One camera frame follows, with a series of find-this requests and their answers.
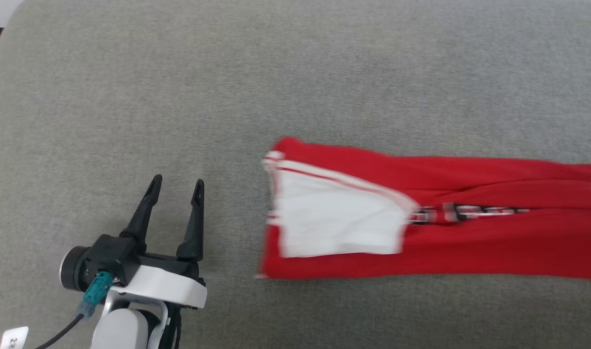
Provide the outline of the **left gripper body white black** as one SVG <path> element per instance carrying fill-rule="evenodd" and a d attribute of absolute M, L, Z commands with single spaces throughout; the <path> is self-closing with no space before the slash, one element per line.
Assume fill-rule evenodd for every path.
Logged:
<path fill-rule="evenodd" d="M 176 256 L 141 254 L 139 241 L 129 237 L 102 235 L 87 251 L 88 276 L 100 271 L 111 274 L 114 287 L 104 300 L 112 311 L 116 302 L 172 303 L 184 308 L 203 309 L 207 288 L 198 277 L 203 258 L 202 238 L 186 238 Z"/>

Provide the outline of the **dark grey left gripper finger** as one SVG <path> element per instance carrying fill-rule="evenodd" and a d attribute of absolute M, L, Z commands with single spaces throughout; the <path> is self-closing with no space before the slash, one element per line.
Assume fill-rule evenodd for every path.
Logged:
<path fill-rule="evenodd" d="M 204 258 L 204 199 L 204 181 L 198 179 L 191 198 L 192 211 L 187 223 L 186 234 L 176 252 L 178 260 L 200 262 Z"/>
<path fill-rule="evenodd" d="M 120 237 L 131 238 L 138 243 L 144 243 L 149 227 L 153 207 L 159 199 L 163 177 L 157 174 L 153 177 L 130 222 L 120 234 Z"/>

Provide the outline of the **red jersey with white sleeves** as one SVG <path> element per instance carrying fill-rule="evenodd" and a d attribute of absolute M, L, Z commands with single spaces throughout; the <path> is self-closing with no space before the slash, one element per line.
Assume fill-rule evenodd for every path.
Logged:
<path fill-rule="evenodd" d="M 284 138 L 263 165 L 264 278 L 591 280 L 591 164 L 401 157 Z"/>

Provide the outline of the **grey fabric sofa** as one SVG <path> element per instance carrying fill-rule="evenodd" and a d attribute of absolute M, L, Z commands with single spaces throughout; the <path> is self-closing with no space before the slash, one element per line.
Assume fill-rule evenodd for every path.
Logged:
<path fill-rule="evenodd" d="M 0 37 L 0 341 L 61 331 L 70 248 L 152 178 L 151 252 L 205 181 L 180 349 L 591 349 L 591 281 L 258 280 L 280 138 L 591 163 L 591 0 L 25 0 Z"/>

